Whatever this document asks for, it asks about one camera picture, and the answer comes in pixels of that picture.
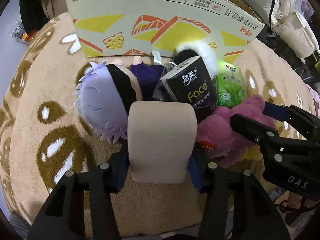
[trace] silver screw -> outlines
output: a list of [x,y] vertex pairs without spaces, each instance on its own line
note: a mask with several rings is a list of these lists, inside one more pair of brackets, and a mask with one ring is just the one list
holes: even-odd
[[65,175],[66,175],[67,177],[71,177],[71,176],[73,176],[73,174],[75,174],[75,172],[72,171],[72,170],[68,170],[68,171],[66,171],[66,173],[65,173]]
[[274,134],[273,132],[271,132],[271,131],[268,131],[268,132],[267,132],[267,135],[269,135],[269,136],[271,136],[271,137],[275,136],[275,134]]
[[246,176],[251,176],[252,175],[252,172],[250,170],[244,170],[243,173]]
[[275,155],[275,160],[276,160],[277,162],[282,162],[283,158],[282,158],[282,156],[281,156],[280,154],[276,154],[276,155]]
[[208,167],[210,169],[215,169],[216,167],[218,167],[218,165],[216,163],[208,163]]
[[105,170],[105,169],[109,168],[109,166],[110,165],[108,163],[101,163],[100,164],[100,169]]

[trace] beige object held by gripper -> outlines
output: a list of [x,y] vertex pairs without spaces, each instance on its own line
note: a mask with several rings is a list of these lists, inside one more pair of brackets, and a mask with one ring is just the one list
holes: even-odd
[[134,102],[128,117],[132,179],[146,183],[182,183],[196,134],[197,120],[191,105]]

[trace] black strap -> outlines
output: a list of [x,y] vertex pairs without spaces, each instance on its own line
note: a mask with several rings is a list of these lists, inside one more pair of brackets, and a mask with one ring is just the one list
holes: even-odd
[[270,8],[270,13],[269,13],[269,27],[270,27],[270,28],[271,28],[271,16],[272,16],[273,9],[274,9],[274,7],[275,7],[275,3],[276,3],[276,0],[272,0],[271,8]]

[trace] fuzzy blanket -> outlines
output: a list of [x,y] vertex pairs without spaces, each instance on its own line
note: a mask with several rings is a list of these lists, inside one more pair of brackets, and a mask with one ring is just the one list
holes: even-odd
[[[0,109],[0,176],[8,207],[30,224],[65,171],[87,171],[108,161],[121,144],[100,141],[79,117],[73,103],[79,78],[90,61],[84,56],[68,13],[55,17],[36,35],[23,56]],[[129,66],[132,57],[123,57]],[[150,58],[143,59],[150,63]],[[234,62],[242,69],[247,96],[260,94],[278,105],[297,105],[315,114],[312,96],[300,77],[257,39]],[[302,138],[288,124],[277,123],[284,137]],[[250,168],[265,189],[263,161],[243,160],[232,170]],[[201,221],[204,195],[189,178],[182,184],[134,182],[128,174],[121,193],[112,194],[122,236],[157,234]],[[92,236],[85,194],[86,234]]]

